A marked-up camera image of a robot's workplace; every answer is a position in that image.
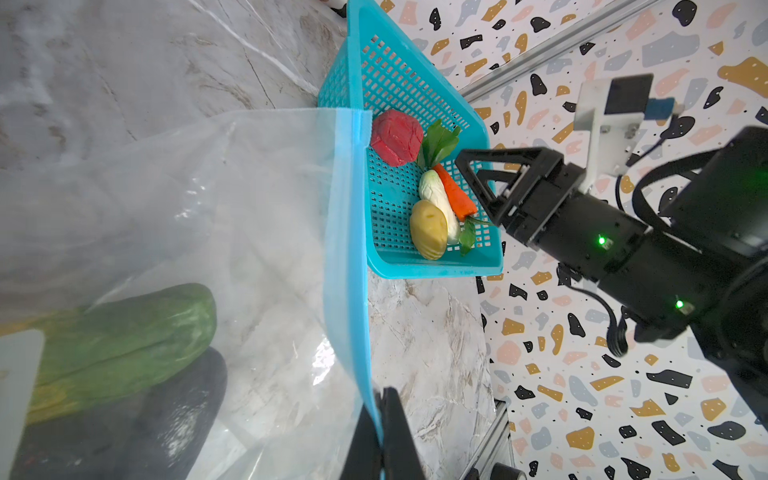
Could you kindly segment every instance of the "red meat chunk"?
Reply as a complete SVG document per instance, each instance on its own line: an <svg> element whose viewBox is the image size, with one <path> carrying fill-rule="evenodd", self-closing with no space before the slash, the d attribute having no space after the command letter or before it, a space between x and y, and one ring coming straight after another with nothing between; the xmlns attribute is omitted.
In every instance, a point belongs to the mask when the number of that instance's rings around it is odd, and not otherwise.
<svg viewBox="0 0 768 480"><path fill-rule="evenodd" d="M397 110L387 110L373 119L371 147L390 167L415 161L424 130L419 121Z"/></svg>

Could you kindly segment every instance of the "perforated basket wall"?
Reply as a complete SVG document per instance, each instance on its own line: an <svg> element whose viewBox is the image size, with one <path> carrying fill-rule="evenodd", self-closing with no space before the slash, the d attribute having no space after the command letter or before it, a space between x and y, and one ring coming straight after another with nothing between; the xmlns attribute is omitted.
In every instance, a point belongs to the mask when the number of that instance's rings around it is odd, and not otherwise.
<svg viewBox="0 0 768 480"><path fill-rule="evenodd" d="M377 4L351 0L347 18L349 35L323 84L318 105L365 108L374 117L395 108L418 119L425 131L438 118L447 128L461 127L458 147L443 166L479 205L453 161L462 149L488 148L488 132L480 117ZM380 276L486 276L502 271L496 227L477 227L475 249L464 257L455 245L439 260L425 260L413 246L409 227L411 209L419 201L422 172L414 163L390 167L370 147L366 167L368 264ZM478 217L488 219L483 211Z"/></svg>

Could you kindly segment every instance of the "gray spot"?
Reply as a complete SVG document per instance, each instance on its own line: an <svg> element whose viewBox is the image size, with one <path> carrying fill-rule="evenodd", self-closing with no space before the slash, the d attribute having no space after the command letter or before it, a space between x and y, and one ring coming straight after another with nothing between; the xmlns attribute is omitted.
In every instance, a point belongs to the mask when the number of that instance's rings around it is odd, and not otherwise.
<svg viewBox="0 0 768 480"><path fill-rule="evenodd" d="M589 393L587 387L584 386L584 383L578 377L571 375L568 379L568 385L571 387L571 394L576 400L586 402L593 407L598 406L598 400Z"/></svg>
<svg viewBox="0 0 768 480"><path fill-rule="evenodd" d="M730 410L730 416L740 419L741 417L745 416L749 412L750 412L750 407L746 406L746 402L744 402L744 399L739 397L736 400L736 403L733 404L733 408Z"/></svg>
<svg viewBox="0 0 768 480"><path fill-rule="evenodd" d="M555 10L559 10L560 8L565 7L566 5L568 5L570 1L571 0L554 0L554 2L552 2L552 6L549 8L549 13L552 13Z"/></svg>
<svg viewBox="0 0 768 480"><path fill-rule="evenodd" d="M544 325L549 321L549 315L544 312L539 313L536 316L536 323L538 323L538 331L541 332L544 329Z"/></svg>
<svg viewBox="0 0 768 480"><path fill-rule="evenodd" d="M527 251L520 254L518 262L512 265L513 270L520 270L522 267L529 268L533 265L533 261L536 260L536 252Z"/></svg>
<svg viewBox="0 0 768 480"><path fill-rule="evenodd" d="M701 352L699 343L693 336L688 337L688 356L695 360L704 360L704 354Z"/></svg>
<svg viewBox="0 0 768 480"><path fill-rule="evenodd" d="M595 282L591 282L587 279L584 279L584 281L581 282L581 288L583 288L584 290L587 290L588 292L598 291L598 285Z"/></svg>
<svg viewBox="0 0 768 480"><path fill-rule="evenodd" d="M609 71L621 70L627 64L630 58L632 58L632 50L627 50L623 54L616 55L610 60L606 60L605 69Z"/></svg>
<svg viewBox="0 0 768 480"><path fill-rule="evenodd" d="M481 301L480 306L488 315L493 315L494 313L498 312L498 307L491 305L487 300Z"/></svg>
<svg viewBox="0 0 768 480"><path fill-rule="evenodd" d="M739 23L738 26L733 29L733 40L736 40L741 35L744 35L744 27L746 27L746 20Z"/></svg>
<svg viewBox="0 0 768 480"><path fill-rule="evenodd" d="M683 100L685 109L690 110L696 104L696 102L699 100L699 97L704 93L704 90L706 89L706 78L694 78L691 80L688 84L688 90L685 92L685 100Z"/></svg>
<svg viewBox="0 0 768 480"><path fill-rule="evenodd" d="M506 107L507 104L509 103L509 100L512 98L512 86L507 85L506 87L504 87L504 91L502 92L501 95L499 95L499 97L502 98L502 100L504 101L504 106Z"/></svg>
<svg viewBox="0 0 768 480"><path fill-rule="evenodd" d="M711 452L712 446L710 440L704 435L699 435L696 432L688 432L688 438L694 443L696 447L702 452Z"/></svg>
<svg viewBox="0 0 768 480"><path fill-rule="evenodd" d="M533 412L534 417L540 419L547 414L547 408L549 408L549 404L546 402L541 402L538 405L532 406L531 411Z"/></svg>
<svg viewBox="0 0 768 480"><path fill-rule="evenodd" d="M699 35L679 35L674 31L643 45L643 66L653 67L660 63L693 55L699 49Z"/></svg>
<svg viewBox="0 0 768 480"><path fill-rule="evenodd" d="M643 385L640 383L640 380L630 380L629 383L632 385L632 396L634 398L637 398L640 396L640 387Z"/></svg>
<svg viewBox="0 0 768 480"><path fill-rule="evenodd" d="M754 468L752 465L750 465L750 472L752 472L755 480L768 480L768 473L761 472L757 468Z"/></svg>
<svg viewBox="0 0 768 480"><path fill-rule="evenodd" d="M413 42L414 45L416 45L416 48L418 48L421 51L424 51L424 49L427 48L427 45L429 45L429 42L423 38L414 38L411 41Z"/></svg>
<svg viewBox="0 0 768 480"><path fill-rule="evenodd" d="M657 346L660 349L665 349L668 346L672 345L673 343L674 343L674 340L659 339L659 340L654 340L654 342L651 343L651 345Z"/></svg>
<svg viewBox="0 0 768 480"><path fill-rule="evenodd" d="M653 144L643 145L642 147L640 147L640 149L641 149L641 150L642 150L642 151L645 153L645 152L649 151L651 147L653 147ZM652 158L652 159L654 159L654 160L658 160L658 159L660 159L660 158L661 158L661 156L662 156L662 155L664 155L664 154L662 153L662 150L661 150L662 148L664 148L664 145L661 145L661 146L659 146L659 147L656 147L656 150L654 150L654 151L650 152L650 153L648 154L648 157L649 157L649 158Z"/></svg>
<svg viewBox="0 0 768 480"><path fill-rule="evenodd" d="M680 412L680 413L678 413L677 415L674 416L674 419L675 419L675 422L680 424L680 426L684 426L685 424L687 424L688 422L690 422L694 418L692 416L688 415L687 413Z"/></svg>
<svg viewBox="0 0 768 480"><path fill-rule="evenodd" d="M594 323L603 323L607 322L608 314L606 312L598 312L595 309L589 309L587 310L587 314L584 315L584 319L588 322L594 322Z"/></svg>
<svg viewBox="0 0 768 480"><path fill-rule="evenodd" d="M462 3L462 14L458 16L458 22L456 22L456 26L461 27L464 25L464 22L467 18L475 15L478 12L479 6L480 0L464 0L464 3Z"/></svg>
<svg viewBox="0 0 768 480"><path fill-rule="evenodd" d="M443 68L442 70L438 70L443 77L449 76L451 73L453 73L453 69L456 68L456 65L451 65L448 68Z"/></svg>
<svg viewBox="0 0 768 480"><path fill-rule="evenodd" d="M541 427L538 433L531 435L531 447L534 450L546 449L552 443L552 435L549 435L547 427Z"/></svg>
<svg viewBox="0 0 768 480"><path fill-rule="evenodd" d="M560 73L560 71L569 66L573 65L573 60L570 58L558 58L557 60L550 61L547 64L547 75L552 73Z"/></svg>
<svg viewBox="0 0 768 480"><path fill-rule="evenodd" d="M494 370L493 374L498 377L504 383L510 383L512 380L509 378L509 374L504 370Z"/></svg>
<svg viewBox="0 0 768 480"><path fill-rule="evenodd" d="M599 447L600 453L602 453L604 457L616 458L619 456L619 451L614 447L614 444L610 442L601 443Z"/></svg>
<svg viewBox="0 0 768 480"><path fill-rule="evenodd" d="M752 31L752 45L758 47L768 41L768 18Z"/></svg>
<svg viewBox="0 0 768 480"><path fill-rule="evenodd" d="M502 37L501 40L498 41L498 44L496 44L496 48L500 48L502 51L507 50L507 45L509 45L509 37Z"/></svg>

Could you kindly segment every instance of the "white vegetable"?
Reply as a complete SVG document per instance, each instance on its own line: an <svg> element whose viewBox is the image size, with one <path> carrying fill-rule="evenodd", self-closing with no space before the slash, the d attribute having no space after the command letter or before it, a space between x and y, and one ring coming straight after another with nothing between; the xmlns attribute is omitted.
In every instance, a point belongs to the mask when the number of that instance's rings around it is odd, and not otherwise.
<svg viewBox="0 0 768 480"><path fill-rule="evenodd" d="M442 180L434 170L427 170L422 175L422 179L419 181L419 196L422 200L427 200L435 205L445 215L445 220L448 222L448 245L458 243L461 228L459 228L456 215L453 213L450 202L448 202L448 195L445 194Z"/></svg>

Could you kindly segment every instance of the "cucumber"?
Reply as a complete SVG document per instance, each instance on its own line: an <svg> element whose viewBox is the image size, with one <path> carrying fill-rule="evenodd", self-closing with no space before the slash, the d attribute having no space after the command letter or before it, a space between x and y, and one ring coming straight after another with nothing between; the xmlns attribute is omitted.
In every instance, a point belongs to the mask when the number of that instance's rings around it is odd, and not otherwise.
<svg viewBox="0 0 768 480"><path fill-rule="evenodd" d="M210 345L216 304L198 283L0 323L45 334L27 424L80 412L169 379Z"/></svg>

